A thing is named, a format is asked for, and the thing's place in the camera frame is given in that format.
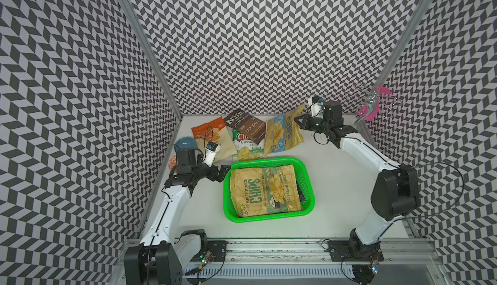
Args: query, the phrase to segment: orange chip bag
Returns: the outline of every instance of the orange chip bag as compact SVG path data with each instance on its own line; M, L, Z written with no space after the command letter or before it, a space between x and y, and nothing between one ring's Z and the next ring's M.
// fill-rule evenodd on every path
M207 145L211 140L221 146L221 150L216 154L214 161L225 159L237 153L231 140L231 135L228 133L228 128L221 117L201 126L192 127L191 131L193 132L193 138L197 142L198 149L202 150L202 152L205 152L204 144Z

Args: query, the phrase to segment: white table surface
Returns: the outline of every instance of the white table surface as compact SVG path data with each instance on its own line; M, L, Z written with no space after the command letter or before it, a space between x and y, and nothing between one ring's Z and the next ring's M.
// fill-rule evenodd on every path
M257 116L268 120L274 116ZM180 125L177 139L192 136L191 128L216 119L215 116L186 116ZM344 115L345 124L351 125L354 116ZM223 212L223 183L204 178L198 182L186 207L176 236L191 229L204 229L208 238L324 238L349 236L371 209L370 195L376 178L348 153L334 144L318 145L311 131L302 131L305 142L270 157L296 157L307 167L316 205L305 216L278 220L234 223ZM231 156L215 164L230 164ZM164 174L161 185L169 175ZM164 194L158 192L154 200L146 230L151 226ZM394 223L383 235L387 238L407 238L401 221Z

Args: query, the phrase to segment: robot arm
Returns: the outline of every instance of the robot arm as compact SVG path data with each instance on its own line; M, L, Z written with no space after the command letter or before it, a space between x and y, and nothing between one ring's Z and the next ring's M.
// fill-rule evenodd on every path
M177 227L183 210L190 201L198 181L207 177L211 181L224 180L231 166L217 166L212 162L220 146L209 142L206 155L198 155L194 148L176 152L177 165L171 170L164 185L164 200L149 231L140 244L130 247L124 255L127 284L143 284L150 275L157 276L158 284L181 283L183 269L198 253L207 253L207 236L204 230L183 232L174 244Z
M349 255L368 259L379 249L379 239L397 220L420 205L416 170L392 161L370 145L355 128L345 126L340 102L309 98L310 114L295 118L301 129L326 134L336 147L354 157L376 183L371 194L372 209L349 239Z

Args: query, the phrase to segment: kettle brand potato chips bag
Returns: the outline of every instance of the kettle brand potato chips bag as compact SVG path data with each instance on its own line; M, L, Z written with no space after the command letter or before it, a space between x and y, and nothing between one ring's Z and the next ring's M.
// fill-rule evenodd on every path
M240 217L302 210L293 165L233 170L230 189Z
M304 104L266 122L264 153L289 150L304 142L300 127L293 120L304 110Z

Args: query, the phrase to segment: black and white patterned backdrop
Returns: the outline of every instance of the black and white patterned backdrop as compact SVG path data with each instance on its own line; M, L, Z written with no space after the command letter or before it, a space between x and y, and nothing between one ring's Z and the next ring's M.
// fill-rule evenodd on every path
M176 119L115 0L0 3L0 283L103 284Z
M131 2L182 112L225 114L374 83L419 0Z
M445 161L466 180L460 204L416 220L457 284L497 281L497 0L434 0L389 77L404 104L373 124L388 156L411 164ZM434 214L459 194L457 173L422 170L416 214Z

